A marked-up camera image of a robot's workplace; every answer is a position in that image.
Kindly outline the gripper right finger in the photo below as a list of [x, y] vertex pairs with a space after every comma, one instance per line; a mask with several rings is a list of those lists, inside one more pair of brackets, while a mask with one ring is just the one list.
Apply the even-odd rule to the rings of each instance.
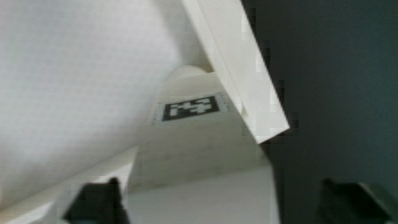
[[362, 183], [321, 181], [315, 224], [398, 224], [398, 216]]

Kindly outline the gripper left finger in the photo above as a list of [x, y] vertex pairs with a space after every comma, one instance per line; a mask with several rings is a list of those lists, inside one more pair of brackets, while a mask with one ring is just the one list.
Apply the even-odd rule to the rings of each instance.
[[83, 185], [61, 220], [67, 224], [129, 224], [115, 177]]

